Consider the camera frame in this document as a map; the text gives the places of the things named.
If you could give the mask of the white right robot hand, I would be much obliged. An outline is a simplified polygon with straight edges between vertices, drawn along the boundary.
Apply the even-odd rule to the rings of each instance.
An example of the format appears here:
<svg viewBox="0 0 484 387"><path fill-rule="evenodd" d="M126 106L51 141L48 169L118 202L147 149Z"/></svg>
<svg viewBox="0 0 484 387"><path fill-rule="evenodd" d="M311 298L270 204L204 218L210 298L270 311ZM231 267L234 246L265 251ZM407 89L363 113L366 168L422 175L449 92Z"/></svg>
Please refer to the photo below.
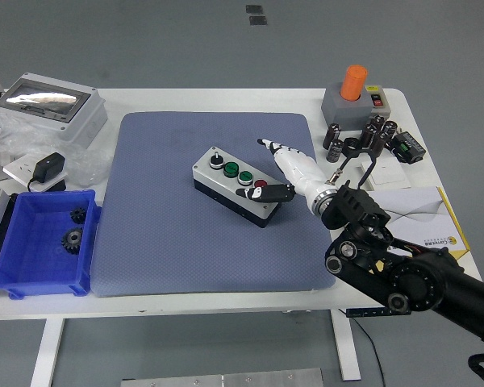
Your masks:
<svg viewBox="0 0 484 387"><path fill-rule="evenodd" d="M299 194L307 200L311 213L320 217L336 195L336 188L327 183L315 160L295 148L268 139L258 139L257 142L270 150L289 183L237 189L236 195L254 202L271 203L289 202L295 194Z"/></svg>

